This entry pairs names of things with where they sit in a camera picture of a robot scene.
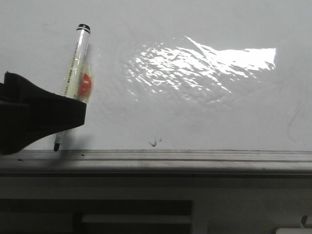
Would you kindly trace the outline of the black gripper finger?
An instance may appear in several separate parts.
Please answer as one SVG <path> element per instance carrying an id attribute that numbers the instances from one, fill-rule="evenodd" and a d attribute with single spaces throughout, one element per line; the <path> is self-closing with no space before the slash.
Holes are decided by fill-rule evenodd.
<path id="1" fill-rule="evenodd" d="M 14 154 L 43 137 L 82 126 L 85 114 L 85 103 L 6 72 L 0 85 L 0 153 Z"/>

